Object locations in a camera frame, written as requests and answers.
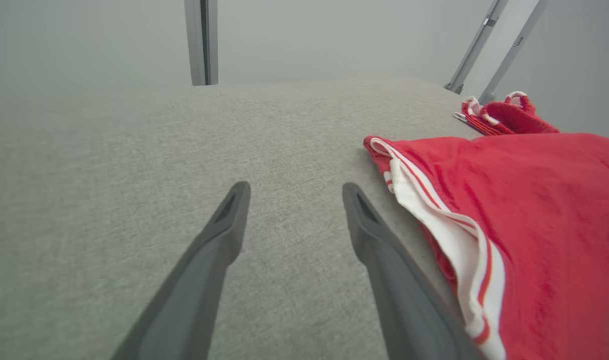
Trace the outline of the grey vertical partition post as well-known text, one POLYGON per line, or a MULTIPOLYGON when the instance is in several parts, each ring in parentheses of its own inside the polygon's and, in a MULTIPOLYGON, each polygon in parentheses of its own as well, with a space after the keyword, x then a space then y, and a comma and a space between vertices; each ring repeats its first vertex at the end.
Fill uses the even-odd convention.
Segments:
POLYGON ((218 0, 183 0, 190 79, 193 86, 217 85, 218 0))

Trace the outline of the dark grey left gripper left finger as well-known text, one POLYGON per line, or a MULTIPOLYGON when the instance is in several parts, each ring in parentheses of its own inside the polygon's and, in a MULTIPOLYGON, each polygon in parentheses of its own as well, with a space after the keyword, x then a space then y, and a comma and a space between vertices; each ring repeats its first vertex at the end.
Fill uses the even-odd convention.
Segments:
POLYGON ((231 187, 112 360, 207 360, 227 269, 242 249, 250 198, 249 182, 231 187))

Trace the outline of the red white basketball jersey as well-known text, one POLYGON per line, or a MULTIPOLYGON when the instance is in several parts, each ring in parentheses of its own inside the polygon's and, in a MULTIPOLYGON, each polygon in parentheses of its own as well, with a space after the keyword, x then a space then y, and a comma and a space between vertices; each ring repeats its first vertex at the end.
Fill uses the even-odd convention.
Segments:
POLYGON ((419 221, 488 360, 609 360, 608 138, 363 144, 419 221))

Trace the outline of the grey slanted metal frame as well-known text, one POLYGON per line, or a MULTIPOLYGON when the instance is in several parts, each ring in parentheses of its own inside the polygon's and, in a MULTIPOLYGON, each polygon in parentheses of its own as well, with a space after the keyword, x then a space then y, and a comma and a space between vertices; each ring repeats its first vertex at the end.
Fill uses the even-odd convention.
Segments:
POLYGON ((497 87, 524 47, 549 0, 491 0, 482 23, 444 89, 474 96, 482 104, 497 99, 497 87))

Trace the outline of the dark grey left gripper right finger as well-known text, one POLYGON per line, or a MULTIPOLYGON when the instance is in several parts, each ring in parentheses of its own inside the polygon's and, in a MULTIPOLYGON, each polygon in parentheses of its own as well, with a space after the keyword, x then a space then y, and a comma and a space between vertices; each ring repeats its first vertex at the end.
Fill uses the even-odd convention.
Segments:
POLYGON ((346 182, 342 198, 389 360, 487 360, 359 185, 346 182))

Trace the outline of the red shorts with white stripe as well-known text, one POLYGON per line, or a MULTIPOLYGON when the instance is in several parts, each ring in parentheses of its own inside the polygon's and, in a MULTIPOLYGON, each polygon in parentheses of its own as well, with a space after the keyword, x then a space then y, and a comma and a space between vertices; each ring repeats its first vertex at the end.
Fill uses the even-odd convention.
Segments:
POLYGON ((537 115, 530 98, 521 91, 513 91, 503 101, 487 104, 469 96, 462 101, 460 111, 452 116, 483 136, 560 132, 537 115))

